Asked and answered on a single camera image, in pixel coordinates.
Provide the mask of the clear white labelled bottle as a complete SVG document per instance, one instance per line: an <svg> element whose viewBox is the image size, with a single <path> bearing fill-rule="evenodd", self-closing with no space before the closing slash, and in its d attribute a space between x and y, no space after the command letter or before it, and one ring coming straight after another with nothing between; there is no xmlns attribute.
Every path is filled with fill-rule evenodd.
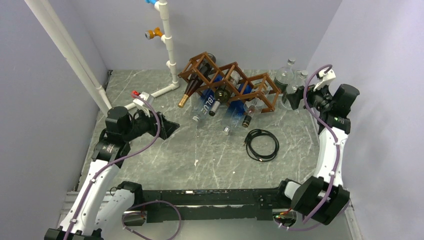
<svg viewBox="0 0 424 240"><path fill-rule="evenodd" d="M282 94L282 106L288 110L292 110L287 100L287 94L294 93L300 86L305 87L309 72L307 70L297 71L294 80L287 86L286 91Z"/></svg>

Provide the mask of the round clear glass bottle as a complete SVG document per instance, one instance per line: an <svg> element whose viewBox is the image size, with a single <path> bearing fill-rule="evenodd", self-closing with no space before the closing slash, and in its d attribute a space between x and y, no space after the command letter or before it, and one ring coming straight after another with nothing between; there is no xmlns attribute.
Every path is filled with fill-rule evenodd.
<svg viewBox="0 0 424 240"><path fill-rule="evenodd" d="M293 65L295 64L296 59L291 57L287 60L285 66L279 68L274 77L274 84L283 94L288 85L294 80L295 72L293 70Z"/></svg>

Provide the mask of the dark red wine bottle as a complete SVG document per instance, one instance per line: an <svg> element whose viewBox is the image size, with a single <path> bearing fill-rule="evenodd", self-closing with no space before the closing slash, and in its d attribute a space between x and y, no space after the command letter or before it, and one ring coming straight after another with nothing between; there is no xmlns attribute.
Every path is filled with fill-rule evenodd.
<svg viewBox="0 0 424 240"><path fill-rule="evenodd" d="M199 70L199 72L205 77L205 78L209 78L209 74L212 71L212 66L211 64L208 62L208 60L206 58L204 58L196 67L197 70ZM180 102L178 103L178 107L179 108L183 108L186 104L186 102L188 101L188 99L190 98L190 96L195 93L195 91L203 84L203 80L196 74L196 73L192 73L189 76L188 79L188 83L187 86L185 88L184 94L180 100Z"/></svg>

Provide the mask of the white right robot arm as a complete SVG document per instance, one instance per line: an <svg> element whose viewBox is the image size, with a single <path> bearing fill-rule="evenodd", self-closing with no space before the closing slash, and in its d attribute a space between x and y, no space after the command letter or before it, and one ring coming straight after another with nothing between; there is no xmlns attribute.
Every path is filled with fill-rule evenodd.
<svg viewBox="0 0 424 240"><path fill-rule="evenodd" d="M313 86L300 87L292 100L304 101L306 108L317 110L319 116L319 153L313 176L300 184L286 179L284 187L275 194L276 203L328 225L348 204L350 192L343 187L342 162L346 141L351 132L351 111L360 91L349 84L341 84L334 94L328 86L314 90Z"/></svg>

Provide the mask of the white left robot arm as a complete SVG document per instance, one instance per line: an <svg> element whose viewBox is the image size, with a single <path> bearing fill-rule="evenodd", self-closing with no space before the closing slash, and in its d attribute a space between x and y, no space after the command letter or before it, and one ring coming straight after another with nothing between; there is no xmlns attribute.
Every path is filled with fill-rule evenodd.
<svg viewBox="0 0 424 240"><path fill-rule="evenodd" d="M161 112L138 110L131 115L124 106L111 108L106 127L95 145L89 172L70 211L58 228L47 230L46 240L103 240L123 213L137 210L144 203L142 185L124 181L103 205L110 184L131 150L130 142L144 134L167 139L180 125L168 121Z"/></svg>

